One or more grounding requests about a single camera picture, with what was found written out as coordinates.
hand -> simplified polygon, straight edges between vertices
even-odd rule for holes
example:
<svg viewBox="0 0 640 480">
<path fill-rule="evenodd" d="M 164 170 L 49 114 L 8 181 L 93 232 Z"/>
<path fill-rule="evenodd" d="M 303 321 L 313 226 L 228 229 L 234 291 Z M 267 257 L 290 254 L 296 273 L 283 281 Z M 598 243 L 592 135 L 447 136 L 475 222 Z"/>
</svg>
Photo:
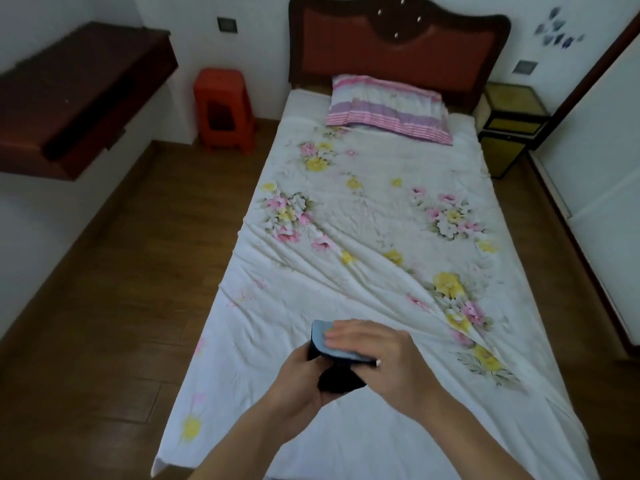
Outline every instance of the hand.
<svg viewBox="0 0 640 480">
<path fill-rule="evenodd" d="M 407 331 L 368 320 L 335 321 L 324 343 L 379 359 L 377 367 L 359 364 L 351 370 L 393 409 L 418 422 L 445 394 Z"/>
<path fill-rule="evenodd" d="M 320 408 L 340 394 L 320 392 L 320 374 L 331 367 L 325 357 L 307 360 L 309 343 L 295 349 L 284 361 L 276 380 L 256 404 L 266 409 L 284 444 L 308 427 Z"/>
</svg>

person's left hand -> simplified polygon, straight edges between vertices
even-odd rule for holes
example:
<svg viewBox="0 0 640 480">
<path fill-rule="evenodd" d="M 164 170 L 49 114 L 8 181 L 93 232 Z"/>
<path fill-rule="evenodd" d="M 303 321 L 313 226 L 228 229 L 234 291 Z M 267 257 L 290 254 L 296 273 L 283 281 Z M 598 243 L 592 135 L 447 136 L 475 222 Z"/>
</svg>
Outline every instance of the person's left hand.
<svg viewBox="0 0 640 480">
<path fill-rule="evenodd" d="M 331 367 L 325 357 L 307 360 L 309 343 L 295 349 L 284 361 L 276 380 L 256 404 L 273 419 L 282 443 L 286 443 L 308 427 L 320 408 L 340 394 L 320 392 L 320 374 Z"/>
</svg>

red plastic stool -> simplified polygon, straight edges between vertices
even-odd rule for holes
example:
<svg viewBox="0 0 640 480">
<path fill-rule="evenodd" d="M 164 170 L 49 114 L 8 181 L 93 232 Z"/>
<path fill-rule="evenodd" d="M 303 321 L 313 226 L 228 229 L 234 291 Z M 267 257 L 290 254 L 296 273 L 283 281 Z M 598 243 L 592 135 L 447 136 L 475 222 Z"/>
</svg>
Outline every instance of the red plastic stool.
<svg viewBox="0 0 640 480">
<path fill-rule="evenodd" d="M 243 153 L 255 147 L 255 119 L 239 71 L 203 69 L 193 85 L 198 129 L 205 146 L 239 146 Z"/>
</svg>

bed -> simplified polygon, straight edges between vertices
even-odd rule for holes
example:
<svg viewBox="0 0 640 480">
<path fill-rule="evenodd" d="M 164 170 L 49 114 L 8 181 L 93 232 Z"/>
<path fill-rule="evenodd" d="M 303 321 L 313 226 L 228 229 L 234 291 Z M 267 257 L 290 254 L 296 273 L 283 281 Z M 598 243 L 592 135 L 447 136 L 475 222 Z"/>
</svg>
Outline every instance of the bed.
<svg viewBox="0 0 640 480">
<path fill-rule="evenodd" d="M 468 115 L 508 19 L 428 0 L 291 0 L 289 20 L 294 87 L 367 73 L 436 89 L 459 111 L 453 145 L 325 127 L 329 96 L 290 93 L 152 475 L 199 465 L 313 320 L 357 317 L 411 332 L 443 386 L 535 478 L 596 479 Z M 368 388 L 322 409 L 267 475 L 458 478 Z"/>
</svg>

person's right hand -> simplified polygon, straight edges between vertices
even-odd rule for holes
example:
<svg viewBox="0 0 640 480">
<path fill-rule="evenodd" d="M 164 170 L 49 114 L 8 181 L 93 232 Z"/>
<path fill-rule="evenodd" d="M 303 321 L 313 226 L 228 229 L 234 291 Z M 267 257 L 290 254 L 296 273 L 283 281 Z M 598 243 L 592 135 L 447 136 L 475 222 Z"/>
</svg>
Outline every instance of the person's right hand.
<svg viewBox="0 0 640 480">
<path fill-rule="evenodd" d="M 351 369 L 394 409 L 422 422 L 444 389 L 424 361 L 409 332 L 368 320 L 338 320 L 324 334 L 332 349 L 379 359 L 377 367 Z"/>
</svg>

